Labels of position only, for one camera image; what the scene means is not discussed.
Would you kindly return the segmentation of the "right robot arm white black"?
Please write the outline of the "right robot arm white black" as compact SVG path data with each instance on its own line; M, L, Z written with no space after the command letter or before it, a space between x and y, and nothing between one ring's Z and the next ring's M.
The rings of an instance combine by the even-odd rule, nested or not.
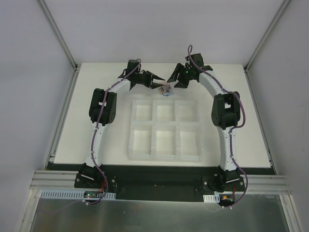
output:
M213 68L205 65L200 53L188 55L186 63L178 63L168 83L177 82L175 88L188 88L196 80L213 97L211 120L217 128L220 140L220 164L218 174L207 181L207 186L217 192L232 188L240 180L240 169L236 162L236 128L243 107L238 92L223 87L216 78Z

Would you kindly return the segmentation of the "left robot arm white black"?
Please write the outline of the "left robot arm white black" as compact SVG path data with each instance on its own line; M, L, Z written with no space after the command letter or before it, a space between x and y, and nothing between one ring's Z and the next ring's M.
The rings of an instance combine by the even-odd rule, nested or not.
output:
M89 107L89 117L92 123L90 149L76 175L75 188L107 189L109 187L107 176L101 169L99 150L107 129L115 120L117 97L129 92L135 85L143 85L150 89L163 86L154 80L164 81L154 73L141 69L140 59L130 59L114 84L107 89L96 88L93 91Z

